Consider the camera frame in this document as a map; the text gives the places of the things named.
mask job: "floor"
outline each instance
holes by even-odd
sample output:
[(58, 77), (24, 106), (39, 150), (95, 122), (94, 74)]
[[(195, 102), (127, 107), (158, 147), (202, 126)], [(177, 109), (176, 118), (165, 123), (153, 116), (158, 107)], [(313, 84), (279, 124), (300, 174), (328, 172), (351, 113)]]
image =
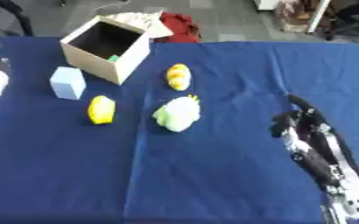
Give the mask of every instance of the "floor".
[[(118, 0), (67, 0), (60, 7), (58, 0), (13, 0), (25, 9), (37, 36), (63, 37), (97, 13), (124, 11), (170, 11), (191, 15), (200, 27), (204, 42), (215, 41), (324, 41), (321, 35), (288, 33), (279, 30), (272, 12), (257, 12), (252, 0), (130, 0), (121, 9), (111, 6)], [(18, 23), (0, 10), (0, 24), (11, 31), (20, 31)], [(359, 37), (338, 37), (338, 42), (359, 43)]]

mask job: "robotic hand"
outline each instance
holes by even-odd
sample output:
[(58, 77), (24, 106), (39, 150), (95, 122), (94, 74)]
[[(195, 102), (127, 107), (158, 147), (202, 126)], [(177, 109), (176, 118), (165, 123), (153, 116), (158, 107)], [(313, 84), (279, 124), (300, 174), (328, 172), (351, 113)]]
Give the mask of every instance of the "robotic hand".
[(359, 166), (349, 147), (320, 111), (295, 95), (288, 100), (299, 110), (273, 117), (272, 136), (283, 138), (292, 160), (323, 192), (327, 224), (359, 220)]

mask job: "foam cube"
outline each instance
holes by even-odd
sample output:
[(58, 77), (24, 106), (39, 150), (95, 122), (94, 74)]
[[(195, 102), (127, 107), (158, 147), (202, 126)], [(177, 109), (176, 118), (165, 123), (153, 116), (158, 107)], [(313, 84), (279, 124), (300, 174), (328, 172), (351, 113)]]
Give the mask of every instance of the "foam cube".
[(50, 79), (50, 85), (57, 97), (79, 100), (86, 88), (86, 81), (79, 68), (59, 66)]

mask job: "red cloth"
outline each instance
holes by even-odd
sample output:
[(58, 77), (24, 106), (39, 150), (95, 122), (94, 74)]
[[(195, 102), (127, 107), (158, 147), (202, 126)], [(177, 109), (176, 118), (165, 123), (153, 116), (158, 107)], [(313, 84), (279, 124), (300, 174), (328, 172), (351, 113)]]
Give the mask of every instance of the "red cloth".
[(166, 38), (159, 38), (158, 42), (199, 42), (199, 27), (192, 21), (192, 18), (183, 14), (162, 13), (160, 17), (167, 28), (172, 30), (174, 35)]

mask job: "cardboard box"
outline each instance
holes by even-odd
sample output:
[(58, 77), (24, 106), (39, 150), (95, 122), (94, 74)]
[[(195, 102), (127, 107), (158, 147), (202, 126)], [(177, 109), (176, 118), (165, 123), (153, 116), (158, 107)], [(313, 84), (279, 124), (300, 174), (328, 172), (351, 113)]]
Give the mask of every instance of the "cardboard box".
[[(150, 53), (146, 32), (100, 16), (64, 37), (60, 43), (69, 64), (119, 85)], [(108, 61), (113, 55), (118, 59)]]

